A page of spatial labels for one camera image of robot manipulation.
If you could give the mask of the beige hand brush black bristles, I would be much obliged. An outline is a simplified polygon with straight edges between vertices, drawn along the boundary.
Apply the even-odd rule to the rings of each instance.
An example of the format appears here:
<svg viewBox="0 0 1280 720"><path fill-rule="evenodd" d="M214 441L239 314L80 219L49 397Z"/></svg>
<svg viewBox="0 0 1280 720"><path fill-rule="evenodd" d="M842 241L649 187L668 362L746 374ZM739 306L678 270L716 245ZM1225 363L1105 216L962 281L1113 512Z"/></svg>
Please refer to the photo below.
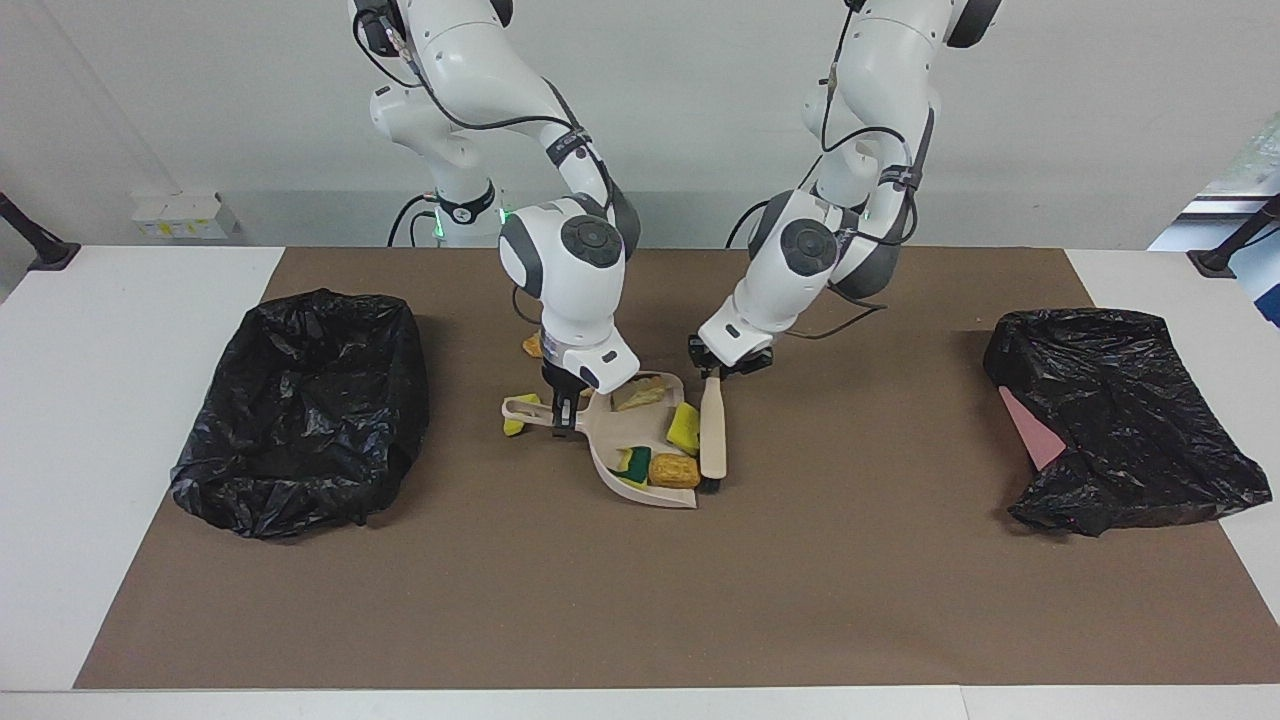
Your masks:
<svg viewBox="0 0 1280 720"><path fill-rule="evenodd" d="M700 404L700 455L701 482L698 489L704 495L719 491L727 477L727 434L721 372L708 374Z"/></svg>

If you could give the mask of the white wall power strip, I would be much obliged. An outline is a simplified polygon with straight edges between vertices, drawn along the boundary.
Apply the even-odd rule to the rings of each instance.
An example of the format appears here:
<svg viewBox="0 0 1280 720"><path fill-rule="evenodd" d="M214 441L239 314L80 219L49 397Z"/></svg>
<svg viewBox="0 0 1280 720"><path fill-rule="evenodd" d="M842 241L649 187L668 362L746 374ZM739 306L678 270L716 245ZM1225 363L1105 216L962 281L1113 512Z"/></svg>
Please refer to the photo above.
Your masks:
<svg viewBox="0 0 1280 720"><path fill-rule="evenodd" d="M174 193L134 200L131 219L151 240L236 240L241 222L219 193Z"/></svg>

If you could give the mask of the brown toy bread roll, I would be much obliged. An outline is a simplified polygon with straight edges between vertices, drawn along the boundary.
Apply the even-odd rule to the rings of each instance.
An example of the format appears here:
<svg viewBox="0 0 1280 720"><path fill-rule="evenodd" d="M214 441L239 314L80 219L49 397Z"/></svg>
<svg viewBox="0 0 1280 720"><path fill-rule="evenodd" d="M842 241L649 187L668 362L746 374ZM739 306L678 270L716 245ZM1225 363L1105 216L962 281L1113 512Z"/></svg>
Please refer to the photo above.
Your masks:
<svg viewBox="0 0 1280 720"><path fill-rule="evenodd" d="M701 483L701 471L695 457L658 454L649 462L646 482L666 489L695 489Z"/></svg>

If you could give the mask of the black trash bag lined bin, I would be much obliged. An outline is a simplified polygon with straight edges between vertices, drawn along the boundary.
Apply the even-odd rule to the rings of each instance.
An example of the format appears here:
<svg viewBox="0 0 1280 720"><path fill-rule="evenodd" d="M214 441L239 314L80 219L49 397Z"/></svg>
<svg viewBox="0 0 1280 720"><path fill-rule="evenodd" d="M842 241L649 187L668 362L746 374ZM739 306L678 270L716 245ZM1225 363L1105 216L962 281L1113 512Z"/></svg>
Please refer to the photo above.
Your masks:
<svg viewBox="0 0 1280 720"><path fill-rule="evenodd" d="M389 509L430 423L410 305L314 290L250 309L170 473L209 525L278 539Z"/></svg>

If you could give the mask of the pink plastic bin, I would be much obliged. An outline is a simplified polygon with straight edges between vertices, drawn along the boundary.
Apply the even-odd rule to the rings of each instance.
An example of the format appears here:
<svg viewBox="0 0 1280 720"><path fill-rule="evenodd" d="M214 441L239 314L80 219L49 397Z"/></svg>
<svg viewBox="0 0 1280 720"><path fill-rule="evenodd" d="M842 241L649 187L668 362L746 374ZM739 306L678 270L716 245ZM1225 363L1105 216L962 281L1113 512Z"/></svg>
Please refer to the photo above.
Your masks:
<svg viewBox="0 0 1280 720"><path fill-rule="evenodd" d="M998 386L997 391L1021 438L1032 466L1037 471L1043 471L1066 451L1065 441L1038 419L1009 387Z"/></svg>

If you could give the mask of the beige plastic dustpan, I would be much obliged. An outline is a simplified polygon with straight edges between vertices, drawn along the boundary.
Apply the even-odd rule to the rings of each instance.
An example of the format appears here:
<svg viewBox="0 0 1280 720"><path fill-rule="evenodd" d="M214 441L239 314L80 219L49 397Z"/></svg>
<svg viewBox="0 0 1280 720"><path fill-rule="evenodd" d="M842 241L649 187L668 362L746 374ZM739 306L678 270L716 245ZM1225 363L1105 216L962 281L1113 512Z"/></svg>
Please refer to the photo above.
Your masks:
<svg viewBox="0 0 1280 720"><path fill-rule="evenodd" d="M620 497L653 507L694 510L698 507L695 489L666 489L649 484L636 487L611 474L611 469L620 461L622 448L646 446L652 448L652 456L682 454L666 442L666 432L675 407L685 401L684 383L677 375L664 372L643 372L636 378L645 375L666 378L668 389L660 402L613 413L611 396L594 393L577 413L576 432L588 438L593 466L604 484Z"/></svg>

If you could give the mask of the large brown table mat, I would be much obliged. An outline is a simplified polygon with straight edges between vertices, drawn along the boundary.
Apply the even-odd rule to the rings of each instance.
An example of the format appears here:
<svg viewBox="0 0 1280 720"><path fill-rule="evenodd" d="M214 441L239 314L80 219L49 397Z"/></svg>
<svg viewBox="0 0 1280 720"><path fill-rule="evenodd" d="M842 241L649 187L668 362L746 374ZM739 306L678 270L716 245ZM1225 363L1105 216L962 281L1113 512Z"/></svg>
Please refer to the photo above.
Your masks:
<svg viewBox="0 0 1280 720"><path fill-rule="evenodd" d="M76 685L603 688L1280 683L1224 529L1052 536L982 359L1006 313L1082 307L1064 252L909 249L888 310L724 391L730 477L631 503L581 439L507 438L541 388L492 251L292 249L266 299L403 299L430 427L365 527L241 539L165 500Z"/></svg>

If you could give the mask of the sandwich bread toy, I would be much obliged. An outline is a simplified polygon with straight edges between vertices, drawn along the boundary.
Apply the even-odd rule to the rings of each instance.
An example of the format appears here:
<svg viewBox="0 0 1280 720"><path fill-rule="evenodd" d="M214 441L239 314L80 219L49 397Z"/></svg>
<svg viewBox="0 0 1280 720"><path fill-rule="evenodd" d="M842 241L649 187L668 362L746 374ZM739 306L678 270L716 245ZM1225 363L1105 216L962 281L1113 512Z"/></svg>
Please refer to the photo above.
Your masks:
<svg viewBox="0 0 1280 720"><path fill-rule="evenodd" d="M666 397L667 389L668 384L662 375L637 377L611 395L612 411L625 413L658 404Z"/></svg>

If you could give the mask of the black trash bag on pink bin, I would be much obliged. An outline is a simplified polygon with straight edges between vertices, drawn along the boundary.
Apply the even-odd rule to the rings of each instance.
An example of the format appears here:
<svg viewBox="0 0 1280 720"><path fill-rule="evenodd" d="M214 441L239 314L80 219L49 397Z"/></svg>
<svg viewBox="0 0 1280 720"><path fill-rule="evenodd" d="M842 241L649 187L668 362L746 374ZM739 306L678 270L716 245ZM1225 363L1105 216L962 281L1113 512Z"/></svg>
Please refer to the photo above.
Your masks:
<svg viewBox="0 0 1280 720"><path fill-rule="evenodd" d="M1111 307L1007 313L983 368L1064 443L1009 509L1027 527L1097 537L1216 521L1274 498L1161 316Z"/></svg>

